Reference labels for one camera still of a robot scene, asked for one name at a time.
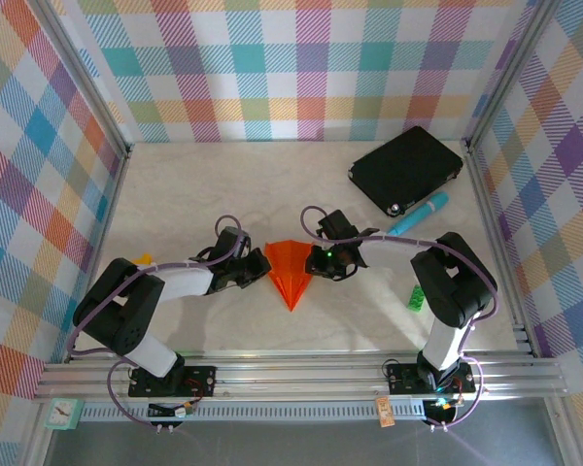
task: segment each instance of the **gray floor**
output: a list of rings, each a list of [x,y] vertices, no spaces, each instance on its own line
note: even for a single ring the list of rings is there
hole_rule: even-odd
[[[420,421],[381,429],[342,423],[195,422],[187,435],[127,422],[56,432],[46,466],[80,465],[515,465],[562,464],[541,401],[482,403],[447,434]]]

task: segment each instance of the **teal marker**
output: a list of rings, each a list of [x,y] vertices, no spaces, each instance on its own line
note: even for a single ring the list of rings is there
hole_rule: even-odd
[[[426,217],[432,213],[442,209],[443,206],[447,204],[447,201],[449,201],[449,196],[446,193],[442,191],[437,192],[431,196],[423,206],[415,209],[398,223],[396,223],[393,228],[389,230],[388,234],[393,236],[402,235],[405,231],[408,231],[410,228],[426,219]]]

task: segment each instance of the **plaid wallpaper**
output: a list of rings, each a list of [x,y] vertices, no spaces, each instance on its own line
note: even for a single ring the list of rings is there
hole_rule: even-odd
[[[535,7],[541,3],[542,0],[527,0],[527,5],[525,9],[521,12],[521,15],[516,23],[516,26],[513,28],[512,33],[510,34],[509,40],[507,44],[505,44],[505,49],[501,54],[500,59],[495,64],[495,69],[493,70],[491,76],[486,81],[484,85],[484,91],[482,95],[479,97],[477,101],[477,105],[475,106],[475,110],[473,111],[472,118],[468,123],[465,131],[465,137],[468,138],[475,130],[477,123],[479,122],[479,118],[484,114],[488,107],[488,103],[490,99],[497,90],[498,81],[503,76],[503,72],[505,71],[507,65],[509,64],[510,58],[514,54],[514,50],[518,46],[518,43],[522,39],[523,35],[527,31],[530,21],[533,18],[533,14],[535,13]]]
[[[119,158],[23,0],[0,0],[0,465],[61,355]]]
[[[129,139],[204,142],[460,137],[524,2],[52,3]]]
[[[482,150],[535,333],[583,426],[583,0],[562,3]]]

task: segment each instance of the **black mounting plate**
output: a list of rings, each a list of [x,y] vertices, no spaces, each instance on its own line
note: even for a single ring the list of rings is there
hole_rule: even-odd
[[[174,390],[160,386],[159,379],[143,369],[134,369],[130,378],[132,383],[127,390],[127,396],[130,398],[196,398],[200,396],[208,398],[214,395],[216,367],[184,366],[184,372],[181,375],[183,382]],[[197,383],[190,383],[189,380],[197,381]]]
[[[436,425],[442,422],[449,424],[456,419],[458,414],[458,409],[455,406],[445,410],[442,406],[436,406],[436,402],[433,400],[424,400],[424,411],[426,412],[424,423],[427,425]]]
[[[417,364],[388,364],[385,366],[391,395],[454,395],[460,393],[458,384],[452,381],[442,389],[431,390],[417,374]],[[470,365],[465,362],[453,377],[463,383],[463,393],[475,393],[475,381]]]

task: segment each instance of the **orange paper cone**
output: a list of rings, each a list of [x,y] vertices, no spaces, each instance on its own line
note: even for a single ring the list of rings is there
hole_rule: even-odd
[[[311,245],[298,241],[287,240],[265,245],[265,256],[272,266],[268,276],[290,311],[293,311],[311,282],[312,276],[304,271],[304,263],[310,253]]]

